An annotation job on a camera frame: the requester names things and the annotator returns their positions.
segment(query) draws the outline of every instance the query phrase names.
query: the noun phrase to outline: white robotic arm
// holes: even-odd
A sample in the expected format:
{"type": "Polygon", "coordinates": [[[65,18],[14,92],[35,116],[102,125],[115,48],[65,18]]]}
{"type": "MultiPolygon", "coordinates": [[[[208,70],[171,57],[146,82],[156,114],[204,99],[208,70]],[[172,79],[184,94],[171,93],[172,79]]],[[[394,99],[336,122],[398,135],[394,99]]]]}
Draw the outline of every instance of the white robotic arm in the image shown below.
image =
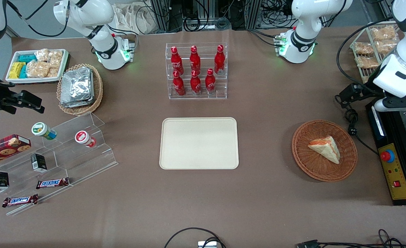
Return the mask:
{"type": "Polygon", "coordinates": [[[292,13],[299,23],[296,29],[281,33],[277,37],[278,54],[292,63],[303,63],[313,49],[322,23],[321,16],[346,11],[353,0],[293,0],[292,13]]]}
{"type": "MultiPolygon", "coordinates": [[[[397,25],[405,36],[382,61],[373,83],[396,97],[406,97],[406,0],[395,0],[392,12],[397,25]]],[[[384,106],[383,99],[375,103],[375,108],[378,111],[399,110],[384,106]]]]}
{"type": "Polygon", "coordinates": [[[67,26],[85,36],[96,50],[103,66],[116,70],[131,59],[128,39],[113,37],[106,24],[112,22],[113,7],[107,0],[62,0],[56,2],[53,13],[61,24],[65,24],[67,7],[69,19],[67,26]]]}

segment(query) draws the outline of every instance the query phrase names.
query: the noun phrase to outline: clear acrylic display stand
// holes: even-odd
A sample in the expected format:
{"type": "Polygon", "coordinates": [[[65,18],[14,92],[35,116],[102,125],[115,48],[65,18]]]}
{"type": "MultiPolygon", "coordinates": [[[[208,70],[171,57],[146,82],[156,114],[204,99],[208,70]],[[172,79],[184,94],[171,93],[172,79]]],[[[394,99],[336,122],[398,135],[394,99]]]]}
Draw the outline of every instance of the clear acrylic display stand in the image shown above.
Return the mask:
{"type": "MultiPolygon", "coordinates": [[[[58,133],[54,140],[39,136],[30,138],[31,149],[14,155],[0,163],[0,171],[9,174],[9,188],[0,190],[0,207],[6,197],[17,198],[38,194],[38,204],[69,188],[117,165],[113,151],[105,144],[100,126],[104,125],[96,115],[88,112],[66,121],[53,129],[58,133]],[[87,131],[96,139],[96,145],[88,148],[74,140],[75,134],[87,131]],[[43,155],[47,164],[44,173],[35,172],[31,165],[31,155],[43,155]],[[69,177],[70,184],[64,187],[36,189],[38,180],[51,180],[69,177]]],[[[33,204],[7,207],[7,215],[16,215],[33,204]]]]}
{"type": "Polygon", "coordinates": [[[195,99],[226,99],[228,96],[228,43],[167,43],[165,51],[166,60],[166,80],[168,81],[168,96],[171,100],[195,100],[195,99]],[[221,75],[215,75],[215,89],[216,93],[209,95],[206,91],[205,78],[209,68],[214,69],[214,58],[217,54],[217,46],[222,44],[225,53],[225,71],[221,75]],[[191,55],[191,46],[197,47],[198,54],[201,59],[201,73],[199,78],[201,80],[202,94],[194,96],[191,90],[191,64],[189,57],[191,55]],[[183,63],[184,74],[181,76],[183,79],[186,94],[179,96],[174,89],[173,85],[173,66],[171,64],[171,47],[177,47],[178,54],[180,55],[183,63]]]}

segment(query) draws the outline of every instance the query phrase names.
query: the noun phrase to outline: coca-cola bottle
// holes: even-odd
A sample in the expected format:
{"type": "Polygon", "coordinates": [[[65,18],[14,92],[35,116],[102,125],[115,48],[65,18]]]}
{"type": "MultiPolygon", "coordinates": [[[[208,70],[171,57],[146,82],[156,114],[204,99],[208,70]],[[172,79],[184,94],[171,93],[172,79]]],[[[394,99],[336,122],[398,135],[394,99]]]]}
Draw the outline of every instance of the coca-cola bottle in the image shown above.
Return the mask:
{"type": "Polygon", "coordinates": [[[171,64],[173,65],[173,69],[175,71],[178,71],[180,75],[183,75],[184,69],[183,69],[183,63],[181,62],[181,57],[177,52],[177,47],[171,47],[171,64]]]}
{"type": "Polygon", "coordinates": [[[197,47],[194,45],[191,47],[191,56],[189,57],[189,61],[191,63],[191,70],[196,71],[197,75],[200,75],[200,56],[197,53],[197,47]]]}
{"type": "Polygon", "coordinates": [[[205,85],[206,85],[206,91],[209,95],[213,95],[215,93],[215,76],[214,76],[214,70],[209,68],[207,70],[207,75],[205,78],[205,85]]]}
{"type": "Polygon", "coordinates": [[[201,87],[200,87],[200,79],[199,75],[196,71],[191,71],[191,88],[192,94],[194,96],[200,96],[202,94],[201,87]]]}
{"type": "Polygon", "coordinates": [[[181,79],[178,71],[174,71],[173,76],[174,76],[173,80],[174,89],[176,90],[179,96],[184,96],[186,94],[186,89],[184,88],[183,85],[183,79],[181,79]]]}
{"type": "Polygon", "coordinates": [[[225,72],[225,54],[223,52],[223,45],[219,44],[217,47],[217,54],[215,55],[215,67],[214,71],[216,74],[220,75],[225,72]]]}

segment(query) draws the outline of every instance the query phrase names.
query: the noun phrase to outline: sandwich slice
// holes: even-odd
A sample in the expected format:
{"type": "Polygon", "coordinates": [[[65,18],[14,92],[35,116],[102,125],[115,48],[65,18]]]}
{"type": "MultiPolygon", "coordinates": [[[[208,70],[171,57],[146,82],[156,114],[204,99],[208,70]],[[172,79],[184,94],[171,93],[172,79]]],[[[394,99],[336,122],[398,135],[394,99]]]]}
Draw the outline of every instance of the sandwich slice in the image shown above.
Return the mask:
{"type": "Polygon", "coordinates": [[[339,164],[341,155],[339,154],[338,147],[336,146],[336,143],[332,136],[312,140],[307,146],[315,152],[323,155],[331,162],[339,164]]]}

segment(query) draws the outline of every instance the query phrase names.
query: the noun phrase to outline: snickers bar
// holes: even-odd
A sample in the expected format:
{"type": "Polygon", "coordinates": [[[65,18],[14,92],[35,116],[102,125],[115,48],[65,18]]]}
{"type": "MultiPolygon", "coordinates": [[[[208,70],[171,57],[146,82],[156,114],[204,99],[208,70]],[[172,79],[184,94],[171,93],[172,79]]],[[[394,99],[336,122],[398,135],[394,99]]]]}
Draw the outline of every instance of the snickers bar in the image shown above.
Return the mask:
{"type": "Polygon", "coordinates": [[[36,189],[40,189],[41,187],[58,187],[58,186],[66,186],[69,185],[69,178],[62,178],[62,179],[55,179],[55,180],[47,180],[47,181],[38,181],[38,185],[36,189]]]}
{"type": "Polygon", "coordinates": [[[38,202],[38,195],[19,197],[19,198],[6,198],[2,203],[2,207],[11,207],[20,204],[36,204],[38,202]]]}

